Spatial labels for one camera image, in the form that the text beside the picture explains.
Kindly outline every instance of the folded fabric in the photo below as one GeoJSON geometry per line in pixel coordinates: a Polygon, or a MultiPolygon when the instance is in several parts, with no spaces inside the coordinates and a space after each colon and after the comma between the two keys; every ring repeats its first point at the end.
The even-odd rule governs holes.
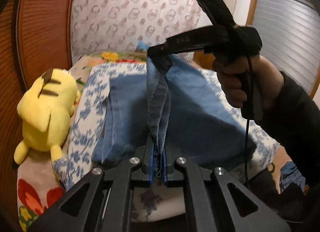
{"type": "MultiPolygon", "coordinates": [[[[156,65],[148,59],[147,77],[110,79],[105,130],[93,161],[111,167],[131,157],[138,146],[145,145],[149,130],[156,173],[162,167],[164,145],[179,147],[183,156],[206,168],[230,170],[244,161],[244,129],[202,74],[174,55],[156,65]]],[[[256,148],[251,138],[248,148],[250,159],[256,148]]]]}
{"type": "Polygon", "coordinates": [[[291,183],[297,184],[303,192],[306,178],[302,176],[294,162],[287,162],[280,169],[280,192],[282,193],[291,183]]]}
{"type": "Polygon", "coordinates": [[[147,78],[128,77],[110,79],[104,130],[92,155],[94,162],[107,168],[133,155],[147,141],[147,78]]]}

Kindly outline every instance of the cable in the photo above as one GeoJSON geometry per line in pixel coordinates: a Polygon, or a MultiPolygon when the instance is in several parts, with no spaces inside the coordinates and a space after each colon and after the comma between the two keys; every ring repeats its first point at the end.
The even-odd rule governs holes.
{"type": "Polygon", "coordinates": [[[247,120],[247,127],[245,130],[245,142],[244,142],[244,176],[245,176],[245,183],[247,184],[248,189],[250,189],[250,186],[248,183],[248,159],[247,159],[249,123],[250,123],[250,120],[248,119],[247,120]]]}
{"type": "MultiPolygon", "coordinates": [[[[249,74],[250,74],[250,94],[249,94],[249,101],[252,101],[252,89],[253,89],[253,70],[252,70],[252,64],[251,64],[251,58],[249,56],[247,56],[247,60],[248,60],[248,65],[249,65],[249,74]]],[[[245,142],[244,142],[244,176],[245,176],[245,183],[247,184],[247,188],[250,189],[249,186],[249,179],[248,179],[248,137],[249,137],[249,124],[250,124],[250,120],[247,120],[247,127],[245,129],[245,142]]]]}
{"type": "Polygon", "coordinates": [[[302,224],[303,221],[292,221],[292,220],[286,220],[286,219],[283,219],[285,222],[288,222],[288,223],[292,223],[292,224],[302,224]]]}

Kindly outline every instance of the patterned wall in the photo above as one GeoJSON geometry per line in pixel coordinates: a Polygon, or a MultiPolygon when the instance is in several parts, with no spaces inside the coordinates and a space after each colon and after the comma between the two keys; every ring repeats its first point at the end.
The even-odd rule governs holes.
{"type": "Polygon", "coordinates": [[[132,51],[139,40],[162,43],[196,28],[200,13],[196,0],[74,0],[72,52],[132,51]]]}

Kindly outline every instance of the yellow plush toy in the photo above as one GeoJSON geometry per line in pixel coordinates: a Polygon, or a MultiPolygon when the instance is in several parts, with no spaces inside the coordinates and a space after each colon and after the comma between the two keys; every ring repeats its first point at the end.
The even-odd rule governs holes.
{"type": "Polygon", "coordinates": [[[75,110],[74,102],[79,99],[76,81],[66,70],[51,69],[36,79],[17,106],[23,120],[23,140],[14,152],[14,161],[21,164],[30,147],[50,151],[52,162],[60,159],[61,145],[75,110]]]}

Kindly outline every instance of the window blind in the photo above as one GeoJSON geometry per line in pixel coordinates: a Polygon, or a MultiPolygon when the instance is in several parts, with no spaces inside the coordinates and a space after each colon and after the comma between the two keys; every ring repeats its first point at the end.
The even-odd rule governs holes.
{"type": "Polygon", "coordinates": [[[261,55],[310,92],[320,61],[320,17],[306,0],[257,0],[261,55]]]}

